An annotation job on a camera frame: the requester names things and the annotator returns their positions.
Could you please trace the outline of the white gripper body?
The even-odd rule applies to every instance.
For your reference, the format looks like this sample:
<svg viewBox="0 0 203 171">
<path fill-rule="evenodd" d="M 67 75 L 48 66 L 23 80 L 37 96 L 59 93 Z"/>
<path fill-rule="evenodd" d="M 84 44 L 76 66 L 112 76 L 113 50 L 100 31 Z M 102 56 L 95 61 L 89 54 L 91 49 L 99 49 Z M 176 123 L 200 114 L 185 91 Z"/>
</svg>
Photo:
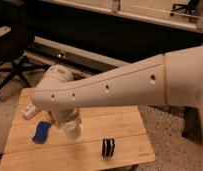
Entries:
<svg viewBox="0 0 203 171">
<path fill-rule="evenodd" d="M 51 118 L 58 128 L 61 128 L 64 124 L 75 122 L 81 123 L 80 110 L 78 108 L 61 110 L 61 111 L 49 111 Z"/>
</svg>

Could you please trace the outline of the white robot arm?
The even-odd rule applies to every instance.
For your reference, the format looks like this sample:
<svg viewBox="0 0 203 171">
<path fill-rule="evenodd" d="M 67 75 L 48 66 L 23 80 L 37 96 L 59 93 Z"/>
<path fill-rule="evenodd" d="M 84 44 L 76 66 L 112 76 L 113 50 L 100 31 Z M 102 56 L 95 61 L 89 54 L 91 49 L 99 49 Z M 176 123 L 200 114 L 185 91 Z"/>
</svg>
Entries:
<svg viewBox="0 0 203 171">
<path fill-rule="evenodd" d="M 60 81 L 50 68 L 32 94 L 48 111 L 77 107 L 163 105 L 194 107 L 203 130 L 203 46 L 155 55 L 77 81 Z"/>
</svg>

